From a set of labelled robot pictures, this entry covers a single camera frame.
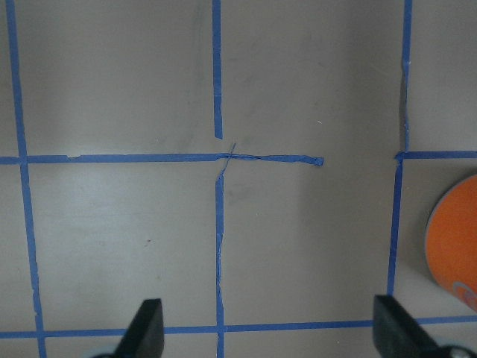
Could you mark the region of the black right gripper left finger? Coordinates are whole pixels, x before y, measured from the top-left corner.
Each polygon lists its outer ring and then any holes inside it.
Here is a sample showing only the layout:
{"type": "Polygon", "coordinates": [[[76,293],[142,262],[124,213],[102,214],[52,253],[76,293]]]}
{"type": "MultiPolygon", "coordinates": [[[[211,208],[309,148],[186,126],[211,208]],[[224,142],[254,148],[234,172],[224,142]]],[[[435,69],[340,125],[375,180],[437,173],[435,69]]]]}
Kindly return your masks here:
{"type": "Polygon", "coordinates": [[[165,347],[162,301],[142,302],[112,357],[160,358],[165,347]]]}

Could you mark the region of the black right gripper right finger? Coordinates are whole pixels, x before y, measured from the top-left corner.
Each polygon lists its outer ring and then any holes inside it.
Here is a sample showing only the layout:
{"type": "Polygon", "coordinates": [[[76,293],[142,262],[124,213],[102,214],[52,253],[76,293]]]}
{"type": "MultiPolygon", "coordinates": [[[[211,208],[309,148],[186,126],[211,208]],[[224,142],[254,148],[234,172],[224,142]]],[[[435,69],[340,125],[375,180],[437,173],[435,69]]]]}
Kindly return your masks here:
{"type": "Polygon", "coordinates": [[[390,295],[373,299],[373,343],[380,357],[447,357],[447,349],[390,295]]]}

